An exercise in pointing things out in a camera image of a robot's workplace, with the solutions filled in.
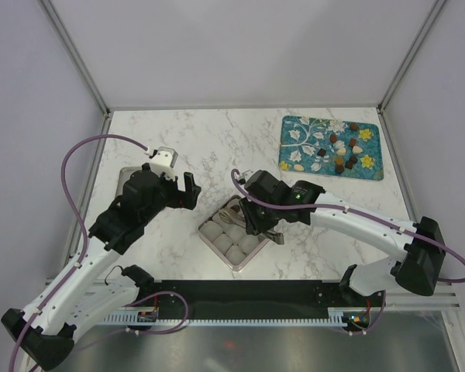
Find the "metal tweezers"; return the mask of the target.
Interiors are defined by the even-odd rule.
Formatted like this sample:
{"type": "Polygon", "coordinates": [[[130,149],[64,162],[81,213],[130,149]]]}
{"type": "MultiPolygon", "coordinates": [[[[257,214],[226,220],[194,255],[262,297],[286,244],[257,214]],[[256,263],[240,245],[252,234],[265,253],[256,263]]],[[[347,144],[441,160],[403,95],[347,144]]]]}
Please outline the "metal tweezers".
{"type": "MultiPolygon", "coordinates": [[[[246,229],[246,220],[243,216],[233,211],[231,208],[222,208],[219,210],[219,218],[224,223],[239,226],[246,229]]],[[[266,232],[248,232],[248,235],[262,236],[277,245],[284,245],[284,235],[281,232],[275,232],[272,229],[266,232]]]]}

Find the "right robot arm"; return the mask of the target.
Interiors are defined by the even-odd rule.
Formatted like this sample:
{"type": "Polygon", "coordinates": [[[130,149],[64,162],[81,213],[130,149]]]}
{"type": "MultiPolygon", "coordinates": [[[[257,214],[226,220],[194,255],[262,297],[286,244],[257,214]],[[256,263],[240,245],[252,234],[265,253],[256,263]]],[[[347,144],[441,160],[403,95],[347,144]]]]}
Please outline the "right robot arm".
{"type": "Polygon", "coordinates": [[[265,170],[239,179],[240,202],[250,235],[264,234],[281,220],[322,227],[350,236],[386,254],[367,265],[349,266],[339,283],[346,305],[358,305],[379,291],[403,288],[415,295],[433,295],[446,256],[437,221],[385,218],[351,205],[308,181],[289,186],[265,170]]]}

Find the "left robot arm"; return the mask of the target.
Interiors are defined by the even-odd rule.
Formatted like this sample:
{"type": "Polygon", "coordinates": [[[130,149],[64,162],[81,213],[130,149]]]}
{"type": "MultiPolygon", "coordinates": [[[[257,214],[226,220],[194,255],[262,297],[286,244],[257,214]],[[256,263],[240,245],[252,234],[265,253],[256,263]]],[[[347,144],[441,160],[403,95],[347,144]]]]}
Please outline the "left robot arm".
{"type": "Polygon", "coordinates": [[[24,308],[10,308],[1,323],[15,342],[45,371],[58,367],[77,341],[110,312],[129,305],[147,305],[154,288],[145,270],[124,269],[123,280],[85,299],[94,280],[112,266],[145,233],[146,226],[166,208],[192,210],[201,187],[184,173],[179,190],[171,166],[147,163],[134,172],[109,207],[83,232],[83,247],[64,269],[24,308]]]}

